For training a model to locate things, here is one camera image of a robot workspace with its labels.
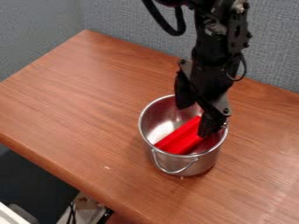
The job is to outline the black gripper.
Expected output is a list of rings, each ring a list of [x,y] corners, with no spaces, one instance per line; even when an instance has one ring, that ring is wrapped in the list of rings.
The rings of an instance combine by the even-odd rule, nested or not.
[[[178,109],[189,108],[194,103],[202,107],[198,136],[209,137],[225,126],[233,110],[228,92],[240,81],[240,56],[221,65],[205,65],[200,60],[179,61],[174,92]]]

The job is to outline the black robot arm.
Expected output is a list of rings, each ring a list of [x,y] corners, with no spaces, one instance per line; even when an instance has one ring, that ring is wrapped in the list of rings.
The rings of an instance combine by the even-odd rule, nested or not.
[[[200,105],[198,136],[208,137],[232,116],[228,92],[249,72],[244,50],[249,30],[249,0],[142,0],[155,22],[173,36],[186,32],[183,7],[194,11],[197,42],[192,60],[179,62],[174,83],[179,109]]]

